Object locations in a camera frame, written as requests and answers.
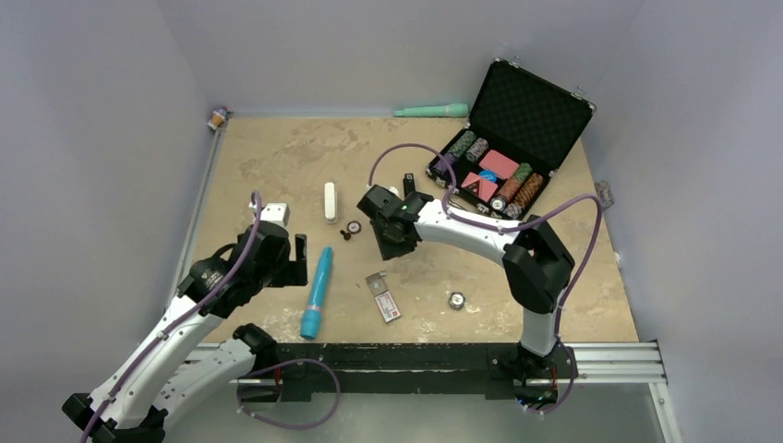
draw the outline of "pink card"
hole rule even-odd
[[[489,169],[495,173],[498,178],[503,180],[507,180],[509,177],[511,177],[514,171],[516,171],[516,168],[519,167],[519,163],[497,152],[496,150],[491,150],[488,152],[487,155],[485,155],[481,160],[481,163],[478,165],[484,169]]]
[[[478,174],[470,173],[465,177],[462,189],[484,201],[489,201],[495,194],[495,191],[498,190],[498,185],[490,182],[486,178],[479,177]]]

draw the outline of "white wall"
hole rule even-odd
[[[0,3],[0,441],[77,441],[60,405],[160,315],[209,114],[152,0]]]
[[[783,6],[647,0],[585,135],[689,442],[780,441]]]
[[[643,0],[158,0],[210,104],[382,114],[468,102],[492,57],[594,89]]]

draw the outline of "teal marker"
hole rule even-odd
[[[326,287],[329,285],[329,274],[331,272],[331,259],[334,253],[331,247],[326,246],[320,253],[319,264],[316,268],[316,276],[313,279],[313,285],[310,288],[310,298],[307,299],[305,314],[302,316],[302,328],[299,335],[303,339],[315,340],[318,336],[320,327],[323,300],[326,298]]]
[[[395,117],[466,117],[467,105],[452,103],[445,106],[422,106],[394,111]]]

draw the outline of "gray floor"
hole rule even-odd
[[[265,414],[304,423],[318,419],[332,399],[316,395],[311,403],[277,404]],[[329,422],[308,431],[278,429],[236,409],[235,393],[227,387],[180,422],[166,442],[664,441],[647,385],[577,387],[543,420],[523,415],[514,401],[466,395],[345,395]]]

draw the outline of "beige tabletop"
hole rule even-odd
[[[366,192],[367,176],[378,155],[391,145],[411,141],[440,150],[464,125],[461,119],[304,119],[235,118],[225,129],[195,247],[194,259],[232,243],[252,222],[247,208],[252,189],[265,203],[290,206],[289,233],[305,233],[310,279],[324,246],[334,250],[329,290],[317,341],[333,342],[482,342],[516,341],[522,308],[513,301],[504,271],[486,258],[452,246],[421,243],[405,257],[382,261],[367,218],[356,208]],[[416,175],[416,188],[441,196],[424,174],[432,155],[397,150],[376,173],[376,182],[402,190],[404,173]],[[326,223],[323,185],[334,181],[338,222]],[[581,142],[532,209],[543,214],[565,200],[593,191]],[[574,259],[582,259],[593,229],[595,207],[579,203],[551,220]],[[340,229],[352,220],[362,233],[346,242]],[[368,289],[366,276],[386,270],[386,282],[402,317],[385,323]],[[464,309],[449,308],[448,294],[467,297]],[[266,289],[239,307],[207,341],[228,339],[249,322],[277,341],[299,337],[309,287]],[[601,227],[596,250],[563,313],[565,341],[636,341],[631,311],[608,234]]]

